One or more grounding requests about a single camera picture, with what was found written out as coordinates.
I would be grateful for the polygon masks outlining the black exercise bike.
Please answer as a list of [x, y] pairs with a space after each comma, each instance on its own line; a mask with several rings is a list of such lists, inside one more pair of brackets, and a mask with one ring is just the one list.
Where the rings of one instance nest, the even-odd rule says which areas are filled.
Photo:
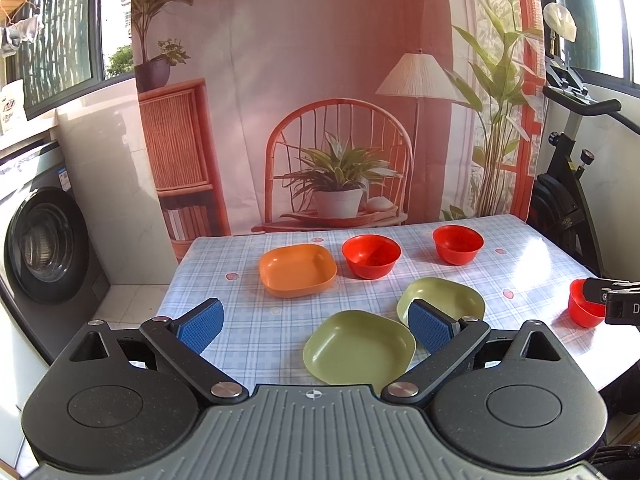
[[558, 55], [556, 42], [559, 39], [573, 42], [577, 36], [577, 25], [570, 10], [561, 3], [549, 2], [542, 14], [544, 24], [550, 29], [551, 44], [551, 51], [544, 59], [547, 84], [542, 91], [551, 102], [568, 110], [568, 118], [563, 130], [548, 136], [554, 152], [547, 170], [538, 174], [534, 182], [527, 224], [593, 274], [604, 278], [597, 231], [580, 182], [596, 156], [585, 148], [579, 162], [573, 162], [572, 151], [582, 118], [608, 116], [634, 133], [639, 131], [639, 126], [622, 114], [620, 100], [593, 99], [582, 77]]

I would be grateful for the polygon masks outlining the orange square plate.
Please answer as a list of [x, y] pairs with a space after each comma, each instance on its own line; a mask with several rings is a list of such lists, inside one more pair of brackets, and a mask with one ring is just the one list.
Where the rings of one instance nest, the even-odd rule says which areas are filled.
[[327, 290], [337, 276], [337, 264], [323, 246], [297, 244], [265, 252], [258, 271], [267, 292], [292, 299]]

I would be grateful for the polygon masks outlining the printed room backdrop cloth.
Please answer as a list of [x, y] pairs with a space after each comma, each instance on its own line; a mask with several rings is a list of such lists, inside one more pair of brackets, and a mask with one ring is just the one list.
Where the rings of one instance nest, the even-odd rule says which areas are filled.
[[540, 0], [131, 0], [170, 244], [526, 218]]

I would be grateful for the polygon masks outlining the green plate near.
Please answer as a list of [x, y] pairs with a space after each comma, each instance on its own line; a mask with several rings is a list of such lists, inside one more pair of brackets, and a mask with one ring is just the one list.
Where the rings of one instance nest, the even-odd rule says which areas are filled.
[[405, 374], [414, 352], [416, 340], [401, 322], [346, 310], [326, 318], [312, 333], [303, 348], [303, 362], [327, 385], [369, 385], [380, 393]]

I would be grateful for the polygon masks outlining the green plate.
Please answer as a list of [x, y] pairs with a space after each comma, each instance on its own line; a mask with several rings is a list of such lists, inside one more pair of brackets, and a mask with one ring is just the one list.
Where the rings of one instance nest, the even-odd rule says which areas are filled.
[[485, 300], [469, 286], [443, 278], [419, 278], [405, 289], [396, 306], [398, 320], [408, 325], [408, 311], [415, 299], [422, 299], [439, 308], [450, 318], [484, 318]]
[[303, 348], [303, 362], [327, 385], [369, 385], [380, 393], [405, 374], [414, 352], [416, 340], [401, 322], [346, 310], [326, 318], [312, 333]]

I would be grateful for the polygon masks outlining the red bowl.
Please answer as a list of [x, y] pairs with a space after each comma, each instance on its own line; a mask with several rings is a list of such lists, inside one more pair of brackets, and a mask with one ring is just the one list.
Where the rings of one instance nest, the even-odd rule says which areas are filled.
[[344, 241], [342, 254], [357, 278], [377, 280], [393, 270], [401, 256], [401, 248], [386, 236], [360, 234]]
[[583, 328], [593, 328], [604, 321], [605, 306], [600, 302], [589, 301], [585, 295], [584, 278], [578, 278], [570, 283], [570, 298], [568, 298], [568, 313], [570, 318]]
[[439, 226], [432, 237], [439, 257], [453, 266], [472, 262], [485, 243], [479, 232], [458, 224]]

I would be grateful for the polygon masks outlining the black front-load washing machine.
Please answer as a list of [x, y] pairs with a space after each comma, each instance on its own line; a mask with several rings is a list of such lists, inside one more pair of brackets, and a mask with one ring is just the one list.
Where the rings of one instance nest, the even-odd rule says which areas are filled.
[[39, 141], [1, 159], [1, 299], [47, 363], [89, 322], [108, 281], [62, 148]]

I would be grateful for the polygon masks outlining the window with dark frame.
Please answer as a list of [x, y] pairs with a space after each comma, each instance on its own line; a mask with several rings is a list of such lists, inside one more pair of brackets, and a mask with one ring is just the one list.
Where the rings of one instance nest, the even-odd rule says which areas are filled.
[[1, 83], [27, 118], [132, 76], [131, 0], [1, 0]]

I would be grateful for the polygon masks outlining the right window with frame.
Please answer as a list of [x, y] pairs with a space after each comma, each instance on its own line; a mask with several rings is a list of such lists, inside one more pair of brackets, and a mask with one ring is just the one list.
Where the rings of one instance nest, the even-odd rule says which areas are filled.
[[610, 92], [622, 103], [623, 123], [639, 129], [639, 0], [540, 0], [572, 16], [576, 37], [561, 37], [544, 25], [546, 55], [570, 66], [594, 96]]

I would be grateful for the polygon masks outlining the blue plaid tablecloth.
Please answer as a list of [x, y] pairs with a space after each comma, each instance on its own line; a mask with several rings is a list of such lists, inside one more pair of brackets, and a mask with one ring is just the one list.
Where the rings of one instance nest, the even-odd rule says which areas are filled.
[[[567, 313], [570, 283], [587, 270], [560, 248], [513, 216], [470, 219], [466, 226], [484, 238], [476, 258], [448, 266], [438, 258], [433, 223], [382, 228], [396, 240], [401, 257], [379, 280], [358, 280], [342, 257], [349, 231], [285, 232], [232, 237], [201, 237], [178, 265], [160, 314], [178, 318], [208, 298], [224, 305], [224, 329], [204, 351], [206, 360], [247, 388], [257, 384], [310, 384], [303, 346], [336, 312], [369, 311], [394, 318], [400, 296], [419, 278], [443, 278], [476, 290], [485, 301], [484, 319], [492, 328], [517, 330], [527, 320], [552, 328], [576, 363], [602, 389], [639, 359], [634, 326], [576, 325]], [[271, 249], [314, 243], [337, 263], [337, 276], [318, 295], [281, 299], [260, 281], [258, 261]]]

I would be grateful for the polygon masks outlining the green plate far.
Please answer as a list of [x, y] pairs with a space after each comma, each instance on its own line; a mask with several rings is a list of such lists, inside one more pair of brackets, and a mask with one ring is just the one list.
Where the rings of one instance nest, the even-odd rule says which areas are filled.
[[439, 308], [450, 318], [484, 318], [485, 300], [469, 286], [443, 278], [419, 278], [405, 289], [396, 306], [398, 320], [408, 325], [408, 311], [415, 299], [422, 299]]

